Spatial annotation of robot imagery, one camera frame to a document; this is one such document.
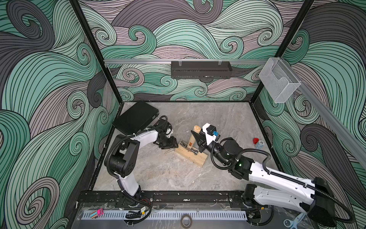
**robotic arm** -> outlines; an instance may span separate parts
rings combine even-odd
[[[196,139],[200,152],[205,149],[211,152],[211,161],[218,169],[228,170],[237,179],[259,182],[276,188],[266,189],[248,184],[243,194],[243,200],[247,206],[272,205],[293,209],[329,227],[335,227],[336,221],[355,222],[353,212],[333,197],[326,180],[319,177],[310,180],[268,169],[266,162],[271,158],[269,153],[259,149],[243,149],[231,137],[218,143],[220,135],[216,127],[208,123],[202,127],[200,133],[194,131],[191,133]],[[243,156],[245,152],[257,152],[266,155],[267,158],[259,163]],[[226,167],[217,165],[213,157]],[[335,203],[349,214],[350,219],[335,217]]]
[[[155,125],[132,136],[120,134],[114,140],[104,164],[109,174],[117,179],[121,190],[131,199],[131,205],[136,203],[146,205],[139,201],[141,189],[132,171],[138,150],[150,142],[157,144],[162,149],[177,148],[178,144],[176,138],[171,136],[172,133],[172,126],[167,117],[162,116]],[[259,149],[243,149],[231,137],[224,138],[218,143],[220,135],[216,127],[208,123],[199,133],[194,131],[191,133],[196,139],[199,151],[203,152],[207,149],[211,153],[211,161],[216,168],[228,170],[237,179],[259,182],[276,188],[267,189],[248,184],[242,196],[243,202],[248,207],[258,208],[271,205],[293,209],[307,214],[315,222],[329,227],[336,226],[336,221],[355,222],[353,212],[334,198],[326,180],[319,177],[310,180],[269,169],[266,167],[266,162],[271,158],[269,153]],[[264,154],[266,159],[262,163],[256,162],[242,155],[246,152]],[[214,157],[225,167],[217,165]],[[335,217],[335,204],[344,209],[350,219]],[[134,224],[148,217],[151,206],[146,206],[150,208],[150,211],[144,218],[134,221]]]
[[[173,127],[166,116],[161,116],[153,126],[133,136],[116,136],[104,165],[108,172],[117,179],[118,185],[132,197],[139,197],[141,188],[136,182],[133,169],[136,164],[138,150],[154,143],[161,149],[177,148],[177,139],[171,134]]]

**black case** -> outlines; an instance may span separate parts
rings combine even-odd
[[[131,135],[145,129],[158,115],[158,109],[139,101],[116,118],[113,125],[124,135]]]

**white cable tray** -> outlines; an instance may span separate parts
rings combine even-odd
[[[86,210],[83,212],[83,217],[81,219],[90,220],[108,220],[108,219],[126,219],[126,214],[128,210],[105,210],[104,214],[92,219],[90,214],[95,212],[95,210]],[[180,220],[183,215],[188,214],[193,220],[240,220],[246,221],[247,217],[245,211],[223,211],[223,210],[202,210],[197,212],[196,210],[158,210],[154,211],[149,215],[148,219],[152,220]]]

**wall mural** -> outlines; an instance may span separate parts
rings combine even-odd
[[[0,227],[65,228],[118,104],[68,0],[1,1],[0,40]]]
[[[104,58],[267,59],[303,1],[80,0]],[[110,65],[123,100],[249,101],[262,66],[231,79],[173,80],[170,65]]]
[[[366,147],[366,2],[319,2],[284,58]],[[365,228],[366,171],[304,95],[296,91],[286,103],[275,104],[263,89],[255,109],[285,172],[327,179],[334,195],[356,216],[356,223],[338,223],[337,228]],[[348,217],[339,207],[336,211]]]

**marble floor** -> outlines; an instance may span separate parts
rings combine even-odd
[[[122,113],[134,103],[125,103]],[[166,115],[173,126],[173,136],[177,141],[187,142],[190,131],[195,125],[210,123],[216,126],[221,138],[232,137],[242,148],[253,148],[252,139],[264,140],[258,123],[249,103],[149,103],[159,109],[159,115]],[[118,130],[114,131],[111,143]],[[263,150],[269,152],[265,145]],[[198,167],[175,152],[164,154],[170,150],[161,150],[152,143],[141,148],[134,168],[134,174],[142,190],[147,191],[231,191],[244,190],[246,180],[238,180],[226,170],[214,167],[210,157],[203,167]],[[264,155],[247,153],[245,156],[262,162]],[[267,167],[277,169],[273,158]],[[104,164],[94,186],[95,191],[119,190],[115,178],[111,177]]]

